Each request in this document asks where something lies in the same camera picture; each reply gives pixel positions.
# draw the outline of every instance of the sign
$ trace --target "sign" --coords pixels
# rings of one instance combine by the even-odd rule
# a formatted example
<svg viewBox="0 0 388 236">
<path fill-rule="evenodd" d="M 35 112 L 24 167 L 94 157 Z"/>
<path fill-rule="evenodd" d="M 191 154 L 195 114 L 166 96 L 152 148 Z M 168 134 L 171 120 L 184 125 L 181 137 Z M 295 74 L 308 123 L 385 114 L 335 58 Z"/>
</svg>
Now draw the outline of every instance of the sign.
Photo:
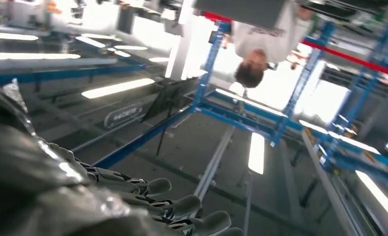
<svg viewBox="0 0 388 236">
<path fill-rule="evenodd" d="M 119 124 L 125 123 L 137 117 L 143 110 L 142 104 L 133 105 L 118 109 L 109 113 L 104 119 L 104 127 L 110 129 Z"/>
</svg>

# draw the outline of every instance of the plastic wrap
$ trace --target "plastic wrap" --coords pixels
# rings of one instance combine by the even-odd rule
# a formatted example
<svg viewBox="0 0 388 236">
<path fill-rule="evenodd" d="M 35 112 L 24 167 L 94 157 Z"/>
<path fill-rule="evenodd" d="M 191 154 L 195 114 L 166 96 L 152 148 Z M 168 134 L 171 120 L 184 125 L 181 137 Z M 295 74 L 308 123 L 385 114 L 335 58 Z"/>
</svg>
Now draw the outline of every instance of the plastic wrap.
<svg viewBox="0 0 388 236">
<path fill-rule="evenodd" d="M 131 208 L 106 189 L 60 187 L 36 197 L 11 215 L 0 235 L 66 236 L 116 217 L 145 218 L 143 209 Z"/>
<path fill-rule="evenodd" d="M 0 124 L 0 236 L 174 235 L 146 210 L 92 185 L 36 136 L 25 111 L 1 89 L 0 111 L 18 119 Z"/>
<path fill-rule="evenodd" d="M 17 82 L 17 79 L 14 78 L 11 80 L 11 83 L 6 84 L 2 87 L 2 91 L 5 95 L 7 95 L 9 98 L 13 99 L 15 102 L 17 102 L 23 110 L 27 113 L 27 107 L 24 103 L 23 97 L 20 93 L 19 89 L 19 83 Z"/>
</svg>

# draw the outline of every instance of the brown hair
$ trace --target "brown hair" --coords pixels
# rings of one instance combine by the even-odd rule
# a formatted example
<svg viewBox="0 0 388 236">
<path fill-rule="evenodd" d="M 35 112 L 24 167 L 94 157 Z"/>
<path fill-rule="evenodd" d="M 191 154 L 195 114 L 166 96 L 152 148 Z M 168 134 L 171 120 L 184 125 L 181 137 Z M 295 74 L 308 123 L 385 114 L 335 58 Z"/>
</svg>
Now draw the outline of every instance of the brown hair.
<svg viewBox="0 0 388 236">
<path fill-rule="evenodd" d="M 256 88 L 262 81 L 263 74 L 262 70 L 252 70 L 250 65 L 240 63 L 235 78 L 245 88 Z"/>
</svg>

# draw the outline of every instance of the person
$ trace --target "person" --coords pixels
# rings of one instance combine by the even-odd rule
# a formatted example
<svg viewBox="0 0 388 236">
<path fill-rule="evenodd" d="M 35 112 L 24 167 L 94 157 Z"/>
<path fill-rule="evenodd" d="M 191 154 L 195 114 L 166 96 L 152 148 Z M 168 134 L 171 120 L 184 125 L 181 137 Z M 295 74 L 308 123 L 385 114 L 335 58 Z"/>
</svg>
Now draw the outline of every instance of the person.
<svg viewBox="0 0 388 236">
<path fill-rule="evenodd" d="M 236 72 L 236 81 L 245 88 L 255 88 L 263 79 L 268 63 L 279 63 L 305 37 L 311 27 L 313 12 L 287 1 L 278 19 L 277 29 L 268 30 L 233 22 L 233 43 L 243 58 Z"/>
</svg>

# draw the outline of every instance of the blue steel beam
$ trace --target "blue steel beam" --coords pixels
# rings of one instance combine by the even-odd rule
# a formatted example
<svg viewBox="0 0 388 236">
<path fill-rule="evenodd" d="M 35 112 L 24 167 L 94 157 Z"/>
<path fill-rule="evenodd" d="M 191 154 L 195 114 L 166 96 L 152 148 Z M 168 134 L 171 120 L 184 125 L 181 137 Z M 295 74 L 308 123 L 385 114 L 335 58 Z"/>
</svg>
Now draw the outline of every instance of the blue steel beam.
<svg viewBox="0 0 388 236">
<path fill-rule="evenodd" d="M 198 84 L 197 94 L 195 95 L 194 103 L 191 107 L 192 112 L 195 111 L 195 109 L 198 107 L 200 102 L 203 100 L 205 92 L 209 86 L 209 80 L 212 75 L 212 69 L 214 68 L 214 62 L 215 62 L 215 59 L 217 58 L 218 50 L 220 49 L 221 42 L 223 41 L 223 38 L 224 38 L 223 32 L 224 30 L 226 30 L 227 27 L 228 27 L 228 24 L 225 22 L 220 21 L 218 23 L 218 30 L 217 30 L 217 33 L 215 34 L 214 39 L 212 40 L 212 46 L 209 50 L 209 55 L 206 61 L 206 65 L 204 66 L 204 70 L 207 73 L 205 73 L 202 76 Z"/>
<path fill-rule="evenodd" d="M 123 160 L 126 156 L 131 154 L 133 151 L 140 148 L 143 144 L 147 143 L 153 137 L 160 134 L 167 127 L 169 127 L 173 123 L 177 122 L 178 120 L 182 119 L 184 116 L 186 116 L 190 112 L 191 112 L 191 109 L 190 109 L 190 107 L 188 107 L 187 109 L 174 114 L 170 118 L 160 122 L 156 126 L 149 129 L 146 133 L 135 138 L 133 141 L 129 142 L 125 146 L 122 146 L 119 149 L 111 152 L 110 154 L 101 158 L 100 160 L 93 163 L 92 165 L 95 167 L 103 168 L 103 169 L 108 169 L 108 168 L 112 167 L 113 165 L 115 165 L 119 161 Z"/>
<path fill-rule="evenodd" d="M 225 123 L 234 125 L 237 128 L 258 133 L 265 138 L 269 138 L 272 132 L 270 127 L 260 124 L 250 118 L 246 118 L 235 111 L 222 108 L 208 101 L 203 101 L 199 104 L 197 111 L 205 115 L 216 118 Z"/>
<path fill-rule="evenodd" d="M 322 31 L 322 34 L 320 36 L 320 39 L 318 40 L 318 43 L 321 46 L 325 47 L 328 45 L 328 42 L 331 39 L 334 29 L 335 29 L 335 26 L 333 23 L 331 22 L 326 23 Z M 302 70 L 301 75 L 299 76 L 298 82 L 294 88 L 294 91 L 292 92 L 291 97 L 289 98 L 288 104 L 283 111 L 286 117 L 282 117 L 280 121 L 276 123 L 274 133 L 272 135 L 273 140 L 270 144 L 272 147 L 278 145 L 279 141 L 281 140 L 282 135 L 285 132 L 285 129 L 287 127 L 286 124 L 294 112 L 297 101 L 301 96 L 302 91 L 305 89 L 305 86 L 307 85 L 308 80 L 310 79 L 312 72 L 316 67 L 317 63 L 321 58 L 323 58 L 323 54 L 324 54 L 324 51 L 321 51 L 319 49 L 313 49 L 308 59 L 308 62 L 305 64 L 304 70 Z"/>
<path fill-rule="evenodd" d="M 20 84 L 34 83 L 36 81 L 51 81 L 63 80 L 71 78 L 91 77 L 97 75 L 107 75 L 114 73 L 124 73 L 131 71 L 144 70 L 146 65 L 130 65 L 121 67 L 104 67 L 104 68 L 83 68 L 75 70 L 56 70 L 56 71 L 42 71 L 22 74 L 7 74 L 0 75 L 0 86 L 8 84 L 13 78 L 17 78 Z"/>
<path fill-rule="evenodd" d="M 234 105 L 234 102 L 233 102 L 233 99 L 232 99 L 232 98 L 230 98 L 230 97 L 228 97 L 228 96 L 225 96 L 225 95 L 223 95 L 223 94 L 217 93 L 217 92 L 211 93 L 211 94 L 209 95 L 209 97 L 215 98 L 215 99 L 218 99 L 218 100 L 220 100 L 220 101 L 222 101 L 222 102 L 225 102 L 225 103 L 229 103 L 229 104 Z M 258 115 L 258 116 L 261 116 L 261 117 L 267 119 L 268 121 L 270 121 L 270 122 L 272 122 L 272 123 L 274 123 L 274 124 L 275 124 L 276 122 L 278 122 L 278 121 L 281 119 L 280 116 L 277 116 L 277 115 L 272 114 L 272 113 L 270 113 L 270 112 L 267 112 L 267 111 L 258 109 L 258 108 L 254 107 L 254 106 L 251 106 L 251 105 L 247 104 L 247 103 L 245 104 L 244 109 L 245 109 L 245 111 L 247 111 L 247 112 L 249 112 L 249 113 L 251 113 L 251 114 L 256 114 L 256 115 Z M 222 120 L 222 121 L 224 121 L 224 122 L 230 122 L 230 123 L 232 124 L 233 121 L 226 121 L 226 119 L 227 119 L 227 117 L 222 117 L 222 118 L 220 118 L 220 120 Z M 244 124 L 240 124 L 240 125 L 236 124 L 236 126 L 237 126 L 237 127 L 243 126 L 243 127 L 241 127 L 242 129 L 249 130 L 248 128 L 245 128 L 245 127 L 244 127 Z M 303 130 L 303 128 L 304 128 L 304 126 L 302 126 L 301 124 L 295 123 L 295 122 L 292 122 L 292 121 L 289 121 L 289 122 L 287 123 L 287 127 L 288 127 L 289 129 L 291 129 L 292 131 L 296 131 L 296 132 L 301 132 L 301 131 Z M 312 133 L 313 133 L 313 135 L 314 135 L 314 137 L 315 137 L 316 139 L 319 139 L 319 138 L 321 138 L 321 137 L 324 136 L 324 133 L 321 133 L 321 132 L 318 132 L 318 131 L 315 131 L 315 130 L 313 130 Z M 333 137 L 330 136 L 330 135 L 328 135 L 327 138 L 326 138 L 326 143 L 330 143 L 330 142 L 332 142 L 332 140 L 333 140 Z M 362 149 L 362 148 L 360 148 L 360 147 L 357 147 L 357 146 L 355 146 L 355 145 L 349 144 L 349 143 L 344 142 L 344 141 L 342 141 L 342 140 L 338 140 L 338 146 L 339 146 L 340 148 L 342 148 L 344 151 L 353 152 L 353 153 L 355 153 L 356 155 L 362 155 L 362 154 L 364 154 L 364 152 L 366 151 L 366 150 L 364 150 L 364 149 Z M 382 156 L 382 155 L 376 154 L 376 153 L 371 153 L 371 154 L 373 155 L 373 157 L 374 157 L 377 161 L 383 163 L 384 165 L 386 165 L 386 166 L 388 167 L 388 157 L 385 157 L 385 156 Z"/>
<path fill-rule="evenodd" d="M 217 92 L 213 92 L 210 94 L 210 97 L 212 98 L 217 98 L 223 102 L 226 103 L 231 103 L 234 105 L 233 99 L 219 94 Z M 271 114 L 267 111 L 257 109 L 256 107 L 250 106 L 247 103 L 245 104 L 244 109 L 250 113 L 254 113 L 256 115 L 259 115 L 263 118 L 266 118 L 268 120 L 271 120 L 272 123 L 278 122 L 281 117 Z M 260 133 L 262 134 L 265 138 L 268 137 L 268 134 L 271 133 L 272 129 L 270 127 L 267 127 L 263 124 L 260 124 L 256 121 L 254 121 L 251 118 L 246 118 L 230 109 L 220 107 L 218 105 L 212 104 L 211 102 L 201 102 L 199 107 L 197 108 L 198 111 L 201 111 L 202 113 L 209 115 L 211 117 L 214 117 L 218 120 L 221 120 L 223 122 L 226 122 L 228 124 L 234 125 L 235 127 L 238 127 L 240 129 L 244 129 L 247 131 L 255 132 L 255 133 Z M 287 126 L 291 129 L 295 129 L 297 131 L 303 130 L 303 126 L 297 123 L 294 123 L 292 121 L 287 123 Z M 321 136 L 323 136 L 324 133 L 320 133 L 318 131 L 314 131 L 314 138 L 318 139 Z M 362 155 L 366 153 L 366 150 L 361 149 L 355 145 L 351 145 L 347 142 L 344 142 L 339 139 L 334 139 L 332 136 L 328 136 L 326 139 L 326 143 L 328 142 L 337 142 L 338 146 L 344 149 L 344 151 L 350 151 L 354 152 L 356 154 Z M 381 162 L 382 164 L 386 165 L 388 167 L 388 158 L 381 156 L 379 154 L 371 153 L 373 157 Z M 350 170 L 350 171 L 355 171 L 359 170 L 362 171 L 375 180 L 381 181 L 385 184 L 388 184 L 388 172 L 381 170 L 373 165 L 370 165 L 366 162 L 364 162 L 361 159 L 350 157 L 350 156 L 345 156 L 341 152 L 335 152 L 332 154 L 334 157 L 334 163 L 338 166 L 341 167 L 342 169 Z"/>
<path fill-rule="evenodd" d="M 342 169 L 351 172 L 361 171 L 373 179 L 388 185 L 388 172 L 384 170 L 380 170 L 368 163 L 358 160 L 357 158 L 345 156 L 338 152 L 334 154 L 332 159 L 334 160 L 335 165 L 340 166 Z"/>
<path fill-rule="evenodd" d="M 377 60 L 378 56 L 380 56 L 380 65 L 383 66 L 383 65 L 387 65 L 388 64 L 388 25 L 386 27 L 386 30 L 385 30 L 381 40 L 379 41 L 377 47 L 375 48 L 375 50 L 371 54 L 369 61 Z M 366 67 L 362 68 L 362 70 L 360 71 L 358 77 L 355 79 L 354 85 L 352 86 L 353 89 L 351 89 L 351 92 L 347 96 L 347 98 L 349 98 L 351 96 L 351 94 L 355 90 L 356 85 L 359 83 L 359 81 L 362 79 L 362 77 L 368 71 L 369 71 L 368 68 L 366 68 Z M 373 73 L 373 78 L 370 80 L 367 88 L 363 91 L 363 94 L 360 96 L 360 99 L 358 100 L 358 103 L 355 105 L 355 107 L 352 108 L 344 116 L 340 116 L 340 115 L 336 116 L 336 118 L 333 120 L 333 122 L 331 123 L 331 125 L 330 125 L 328 130 L 330 130 L 330 131 L 336 130 L 336 129 L 333 129 L 333 125 L 334 124 L 341 125 L 342 127 L 347 128 L 347 127 L 349 127 L 353 123 L 353 121 L 357 118 L 357 115 L 361 111 L 365 101 L 368 99 L 369 94 L 373 90 L 374 86 L 378 83 L 379 76 L 380 76 L 380 72 L 379 71 L 375 71 Z M 344 103 L 344 105 L 342 107 L 346 107 L 346 103 L 348 103 L 348 99 L 346 99 L 346 101 L 345 101 L 345 103 Z M 346 132 L 345 129 L 342 129 L 342 130 L 338 130 L 337 134 L 338 135 L 344 135 L 345 132 Z M 320 142 L 319 142 L 320 144 L 323 144 L 323 139 L 325 139 L 325 138 L 322 138 L 320 140 Z M 331 142 L 331 144 L 328 146 L 328 148 L 326 149 L 326 162 L 324 162 L 323 167 L 328 168 L 328 166 L 329 166 L 329 159 L 331 157 L 331 154 L 333 152 L 335 152 L 335 150 L 337 148 L 337 143 L 338 143 L 337 140 L 333 140 Z"/>
</svg>

